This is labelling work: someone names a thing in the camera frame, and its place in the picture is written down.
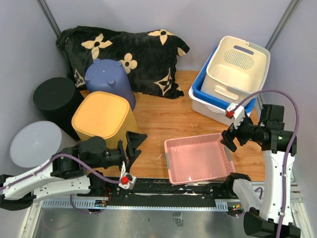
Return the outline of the grey bucket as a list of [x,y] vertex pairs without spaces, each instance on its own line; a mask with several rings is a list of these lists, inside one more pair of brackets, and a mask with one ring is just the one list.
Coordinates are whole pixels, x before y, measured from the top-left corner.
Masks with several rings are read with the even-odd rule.
[[20,167],[34,168],[63,148],[74,145],[76,141],[55,123],[37,121],[16,134],[10,146],[10,156]]

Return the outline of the pink small tray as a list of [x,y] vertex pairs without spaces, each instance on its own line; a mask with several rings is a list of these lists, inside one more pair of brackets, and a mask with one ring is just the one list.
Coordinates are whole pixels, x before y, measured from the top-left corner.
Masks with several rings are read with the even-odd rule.
[[174,185],[224,179],[236,172],[220,133],[168,139],[164,142],[169,180]]

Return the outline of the blue bucket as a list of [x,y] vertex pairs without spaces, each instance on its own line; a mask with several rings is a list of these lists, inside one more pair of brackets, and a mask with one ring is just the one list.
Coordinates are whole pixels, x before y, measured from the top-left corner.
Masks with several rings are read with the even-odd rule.
[[136,98],[120,61],[95,59],[86,70],[84,80],[90,93],[96,91],[112,93],[126,99],[131,109],[135,108]]

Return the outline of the beige perforated basket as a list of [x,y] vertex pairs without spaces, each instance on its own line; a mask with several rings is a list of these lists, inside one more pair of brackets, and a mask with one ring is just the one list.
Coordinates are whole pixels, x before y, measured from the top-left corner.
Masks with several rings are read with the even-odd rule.
[[269,64],[267,49],[225,36],[208,63],[201,92],[226,103],[239,103],[262,90]]

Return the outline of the yellow slatted basket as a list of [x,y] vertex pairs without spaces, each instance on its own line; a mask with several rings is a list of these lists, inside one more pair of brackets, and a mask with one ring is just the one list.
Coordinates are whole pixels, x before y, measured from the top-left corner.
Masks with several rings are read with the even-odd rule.
[[129,102],[101,91],[85,97],[71,124],[82,141],[99,136],[110,149],[116,148],[119,140],[127,145],[126,132],[140,132]]

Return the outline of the black large bucket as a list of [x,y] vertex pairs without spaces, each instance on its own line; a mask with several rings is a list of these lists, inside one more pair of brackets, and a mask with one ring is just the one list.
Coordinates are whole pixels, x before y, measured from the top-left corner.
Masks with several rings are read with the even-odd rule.
[[44,81],[33,94],[33,102],[45,119],[57,124],[76,141],[80,138],[71,121],[83,100],[72,80],[64,77]]

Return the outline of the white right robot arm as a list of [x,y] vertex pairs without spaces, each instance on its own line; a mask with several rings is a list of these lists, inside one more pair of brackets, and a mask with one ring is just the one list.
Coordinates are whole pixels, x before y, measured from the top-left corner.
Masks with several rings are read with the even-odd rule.
[[244,209],[243,227],[246,235],[256,238],[299,238],[300,228],[294,225],[290,208],[290,174],[297,142],[290,150],[293,132],[284,129],[284,107],[263,105],[260,121],[254,124],[243,106],[231,103],[226,109],[231,125],[222,132],[221,143],[232,152],[248,141],[260,145],[265,160],[264,195],[259,197],[247,175],[230,174],[231,182],[224,186],[229,198],[240,199]]

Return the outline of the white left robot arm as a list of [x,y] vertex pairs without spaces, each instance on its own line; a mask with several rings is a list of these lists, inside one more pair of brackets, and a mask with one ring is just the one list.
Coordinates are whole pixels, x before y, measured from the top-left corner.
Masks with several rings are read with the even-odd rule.
[[117,147],[110,149],[103,138],[93,136],[64,148],[23,174],[1,175],[0,207],[19,211],[59,196],[101,196],[106,184],[131,190],[136,177],[130,174],[130,169],[142,153],[138,147],[147,137],[128,131],[127,144],[119,140]]

